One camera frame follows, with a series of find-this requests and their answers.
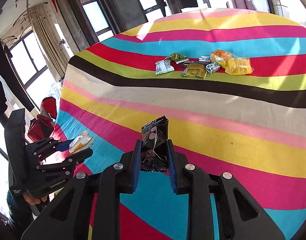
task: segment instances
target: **orange snack bag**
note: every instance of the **orange snack bag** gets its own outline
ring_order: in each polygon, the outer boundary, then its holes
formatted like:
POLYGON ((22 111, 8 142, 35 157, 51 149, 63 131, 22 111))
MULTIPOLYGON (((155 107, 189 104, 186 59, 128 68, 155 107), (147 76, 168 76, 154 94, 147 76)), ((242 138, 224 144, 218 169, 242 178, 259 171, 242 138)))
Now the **orange snack bag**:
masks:
POLYGON ((224 69, 227 67, 227 61, 233 57, 235 57, 234 54, 221 49, 217 49, 211 52, 211 62, 218 63, 224 69))
POLYGON ((246 57, 231 58, 227 62, 225 73, 232 76, 247 75, 253 72, 254 68, 251 67, 250 59, 246 57))

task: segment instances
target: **white stripe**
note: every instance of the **white stripe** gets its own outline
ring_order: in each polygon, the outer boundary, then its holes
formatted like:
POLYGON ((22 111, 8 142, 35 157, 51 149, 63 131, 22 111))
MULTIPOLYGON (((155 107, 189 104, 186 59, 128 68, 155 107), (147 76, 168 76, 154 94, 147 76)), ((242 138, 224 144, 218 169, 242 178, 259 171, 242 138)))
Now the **white stripe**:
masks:
POLYGON ((306 109, 203 91, 115 87, 70 64, 65 80, 97 97, 208 114, 306 137, 306 109))

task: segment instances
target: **black snack packet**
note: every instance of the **black snack packet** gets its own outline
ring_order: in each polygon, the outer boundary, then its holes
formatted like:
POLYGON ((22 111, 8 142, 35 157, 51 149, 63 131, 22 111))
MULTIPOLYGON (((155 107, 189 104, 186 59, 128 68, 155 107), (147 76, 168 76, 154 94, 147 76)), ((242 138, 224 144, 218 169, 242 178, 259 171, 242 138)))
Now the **black snack packet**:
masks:
POLYGON ((141 171, 166 172, 168 169, 167 146, 168 123, 165 117, 149 122, 141 129, 141 171))

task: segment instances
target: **black stripe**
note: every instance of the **black stripe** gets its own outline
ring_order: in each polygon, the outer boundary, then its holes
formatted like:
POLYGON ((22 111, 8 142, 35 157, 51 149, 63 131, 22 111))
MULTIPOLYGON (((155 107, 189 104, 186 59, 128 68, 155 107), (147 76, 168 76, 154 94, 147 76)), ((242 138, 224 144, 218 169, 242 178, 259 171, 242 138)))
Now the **black stripe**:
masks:
POLYGON ((306 108, 306 90, 278 91, 228 82, 197 79, 126 78, 107 71, 105 69, 102 69, 79 56, 73 56, 70 59, 69 63, 75 66, 76 68, 113 86, 174 88, 206 91, 212 93, 239 96, 243 98, 250 98, 292 108, 306 108))

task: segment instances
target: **dark sleeve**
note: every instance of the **dark sleeve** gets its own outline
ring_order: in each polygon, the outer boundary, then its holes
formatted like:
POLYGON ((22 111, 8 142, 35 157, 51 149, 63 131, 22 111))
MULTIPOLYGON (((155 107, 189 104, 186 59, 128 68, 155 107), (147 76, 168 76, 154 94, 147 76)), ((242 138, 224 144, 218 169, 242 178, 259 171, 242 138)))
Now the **dark sleeve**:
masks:
POLYGON ((33 222, 30 205, 24 200, 22 195, 14 197, 10 191, 8 191, 7 203, 10 212, 7 226, 16 239, 20 240, 24 231, 33 222))
POLYGON ((10 232, 9 228, 5 226, 6 217, 0 213, 0 240, 17 240, 10 232))

